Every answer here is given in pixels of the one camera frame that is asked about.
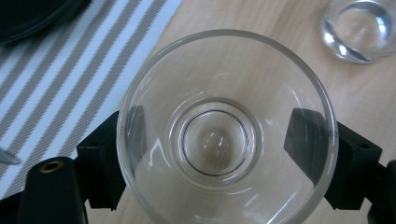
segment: glass bottom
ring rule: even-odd
[[[387,10],[374,2],[356,2],[329,18],[324,16],[321,34],[325,45],[339,59],[372,63],[390,40],[392,21]]]
[[[256,151],[253,123],[234,105],[187,108],[177,121],[175,153],[184,175],[198,185],[225,186],[248,172]]]

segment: wooden table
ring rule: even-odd
[[[330,95],[337,120],[382,147],[380,163],[387,165],[396,160],[396,56],[366,65],[332,56],[319,34],[319,20],[329,2],[185,0],[153,52],[205,30],[239,29],[271,37],[312,68]],[[370,206],[366,200],[360,211],[334,211],[323,199],[305,223],[367,223]],[[88,208],[88,216],[94,224],[152,223],[128,189],[117,211]]]

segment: black holder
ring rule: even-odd
[[[77,146],[75,160],[56,157],[32,167],[24,191],[0,201],[0,223],[88,223],[87,200],[91,208],[116,209],[125,189],[117,157],[118,114]]]
[[[316,185],[332,134],[319,112],[295,108],[290,117],[285,150]],[[382,148],[338,122],[339,148],[332,182],[325,194],[333,209],[360,210],[364,198],[373,205],[369,223],[396,223],[396,161],[378,163]]]
[[[141,106],[137,109],[139,120],[131,122],[142,128],[134,132],[141,134],[143,143],[144,111]],[[84,139],[74,161],[58,157],[35,165],[28,173],[25,190],[0,201],[0,223],[88,223],[86,200],[92,208],[116,209],[125,189],[117,158],[117,119],[118,112]],[[314,186],[327,157],[323,148],[334,134],[324,129],[324,121],[318,112],[295,108],[284,145]],[[379,164],[382,149],[341,123],[336,134],[338,159],[326,200],[333,209],[359,210],[367,198],[373,204],[369,223],[396,223],[396,161],[387,168]],[[136,150],[144,153],[142,148]]]
[[[70,22],[91,0],[1,1],[0,44],[37,35],[52,26]]]

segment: striped placemat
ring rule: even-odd
[[[135,73],[182,0],[92,0],[75,20],[14,46],[0,46],[0,199],[26,173],[76,145],[116,111]]]

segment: glass base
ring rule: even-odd
[[[233,105],[209,102],[187,108],[175,131],[182,172],[208,187],[229,185],[247,173],[255,157],[253,123]]]

